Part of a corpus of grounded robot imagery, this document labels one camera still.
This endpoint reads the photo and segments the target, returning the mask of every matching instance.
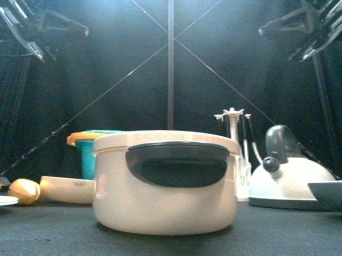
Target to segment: table surface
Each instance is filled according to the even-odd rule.
[[[0,207],[0,255],[342,255],[342,213],[238,203],[233,225],[193,236],[106,228],[91,205],[41,201]]]

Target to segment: black curtain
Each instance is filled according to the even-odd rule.
[[[55,62],[33,59],[7,165],[69,125],[11,180],[81,177],[81,152],[66,144],[73,132],[167,129],[169,2],[61,0],[43,7],[89,26],[90,37],[63,45]],[[245,109],[264,157],[265,133],[285,124],[333,168],[313,61],[289,62],[286,50],[258,34],[298,7],[282,0],[175,1],[174,129],[220,134],[214,114]]]

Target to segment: kettle base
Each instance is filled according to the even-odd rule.
[[[266,208],[280,208],[306,211],[329,211],[317,200],[269,199],[250,197],[249,204]]]

